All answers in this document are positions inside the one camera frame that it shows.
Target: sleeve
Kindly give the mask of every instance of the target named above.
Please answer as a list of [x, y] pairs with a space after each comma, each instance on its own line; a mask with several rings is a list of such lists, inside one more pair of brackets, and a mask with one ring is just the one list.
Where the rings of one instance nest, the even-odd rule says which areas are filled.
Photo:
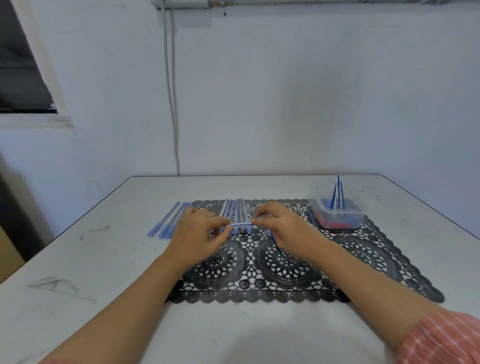
[[451, 311], [423, 318], [398, 352], [397, 364], [407, 363], [480, 364], [480, 321]]

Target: cable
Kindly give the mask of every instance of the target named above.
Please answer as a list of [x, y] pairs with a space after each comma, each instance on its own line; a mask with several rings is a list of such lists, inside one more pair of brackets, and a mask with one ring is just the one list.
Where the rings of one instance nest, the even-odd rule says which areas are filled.
[[173, 111], [172, 103], [172, 92], [170, 90], [170, 72], [168, 70], [168, 47], [167, 47], [167, 16], [165, 14], [165, 3], [164, 0], [160, 0], [162, 7], [163, 15], [163, 53], [165, 55], [165, 76], [167, 78], [167, 92], [168, 92], [168, 102], [170, 104], [170, 114], [172, 116], [172, 125], [173, 125], [173, 152], [175, 153], [175, 164], [177, 167], [177, 176], [180, 176], [180, 162], [179, 162], [179, 130], [178, 122]]

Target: dark window opening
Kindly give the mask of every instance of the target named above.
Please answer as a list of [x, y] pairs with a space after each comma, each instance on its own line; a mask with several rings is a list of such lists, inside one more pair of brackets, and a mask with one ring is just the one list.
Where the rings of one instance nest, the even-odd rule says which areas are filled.
[[0, 0], [0, 113], [57, 113], [10, 0]]

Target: black lace placemat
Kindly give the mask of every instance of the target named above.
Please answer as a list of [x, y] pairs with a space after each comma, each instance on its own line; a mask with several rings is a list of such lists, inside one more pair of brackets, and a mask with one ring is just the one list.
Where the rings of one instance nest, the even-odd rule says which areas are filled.
[[[267, 200], [245, 200], [249, 213], [266, 202]], [[311, 208], [307, 200], [285, 199], [278, 202], [291, 207], [310, 222], [307, 210], [311, 211]], [[224, 200], [195, 201], [193, 205], [219, 213], [223, 203]], [[365, 215], [360, 227], [354, 230], [327, 230], [316, 220], [314, 225], [323, 235], [343, 246], [362, 262], [434, 302], [441, 303], [445, 300], [444, 295], [420, 274], [418, 268], [410, 263], [368, 216]], [[281, 254], [267, 232], [256, 227], [251, 234], [232, 235], [215, 254], [187, 271], [168, 299], [173, 303], [224, 303], [228, 300], [302, 302], [305, 299], [314, 302], [320, 299], [349, 301], [323, 272], [288, 253]]]

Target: white table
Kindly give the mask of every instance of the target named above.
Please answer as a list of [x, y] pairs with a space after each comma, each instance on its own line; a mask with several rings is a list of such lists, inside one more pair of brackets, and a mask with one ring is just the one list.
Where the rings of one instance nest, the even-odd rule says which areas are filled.
[[[38, 362], [119, 295], [165, 249], [168, 241], [146, 233], [177, 200], [304, 198], [309, 182], [327, 178], [334, 180], [128, 179], [0, 285], [0, 364]], [[444, 293], [444, 306], [480, 317], [479, 241], [382, 176], [344, 176], [344, 181], [380, 230]], [[54, 288], [50, 282], [56, 279]], [[166, 304], [142, 363], [394, 359], [350, 304], [229, 301]]]

